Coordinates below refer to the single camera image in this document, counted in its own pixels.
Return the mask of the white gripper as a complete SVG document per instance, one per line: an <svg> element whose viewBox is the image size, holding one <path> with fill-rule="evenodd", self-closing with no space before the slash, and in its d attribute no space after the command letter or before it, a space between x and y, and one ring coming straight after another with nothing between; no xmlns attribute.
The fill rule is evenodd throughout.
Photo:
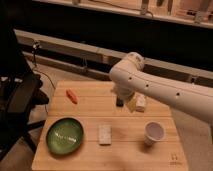
<svg viewBox="0 0 213 171"><path fill-rule="evenodd" d="M136 98L135 93L125 87L115 84L112 91L117 95L117 97L125 102L125 106L130 112L134 112L136 109Z"/></svg>

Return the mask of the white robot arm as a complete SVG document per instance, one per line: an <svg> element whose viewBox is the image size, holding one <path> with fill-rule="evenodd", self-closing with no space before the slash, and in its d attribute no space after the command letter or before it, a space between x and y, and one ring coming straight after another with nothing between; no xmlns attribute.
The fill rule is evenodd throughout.
<svg viewBox="0 0 213 171"><path fill-rule="evenodd" d="M213 125L213 89L143 72L145 59L136 52L125 55L110 72L114 92L130 101L136 92L158 100Z"/></svg>

